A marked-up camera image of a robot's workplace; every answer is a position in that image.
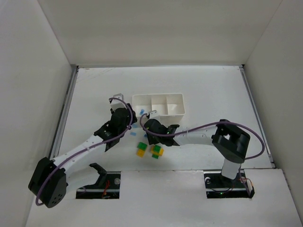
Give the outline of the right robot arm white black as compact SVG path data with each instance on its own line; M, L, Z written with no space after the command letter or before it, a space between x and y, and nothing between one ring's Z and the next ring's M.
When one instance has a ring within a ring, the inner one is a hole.
M236 179L238 170L245 161L250 142L250 135L229 124L228 120L220 120L219 124L196 131L181 128L178 124L166 127L156 119L149 119L143 126L151 145L162 144L172 147L194 144L215 147L224 157L221 175L231 180Z

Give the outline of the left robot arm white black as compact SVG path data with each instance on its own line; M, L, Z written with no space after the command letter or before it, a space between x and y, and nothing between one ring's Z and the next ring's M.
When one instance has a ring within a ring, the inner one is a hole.
M64 155L53 159L44 157L35 167L28 189L35 195L36 206L56 206L67 191L74 188L71 176L87 167L100 173L97 164L101 157L119 143L131 126L137 122L130 103L111 98L111 118L93 133L85 142Z

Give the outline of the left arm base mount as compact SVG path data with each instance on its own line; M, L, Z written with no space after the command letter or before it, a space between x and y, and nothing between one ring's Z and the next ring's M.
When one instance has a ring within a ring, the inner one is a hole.
M97 163L89 165L98 173L97 180L76 191L76 199L119 199L121 172L108 172Z

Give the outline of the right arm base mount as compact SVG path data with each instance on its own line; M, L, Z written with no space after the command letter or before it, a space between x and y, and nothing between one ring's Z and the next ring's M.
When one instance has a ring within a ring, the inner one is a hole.
M205 191L208 199L247 198L252 199L255 189L244 170L231 180L221 175L220 171L204 172Z

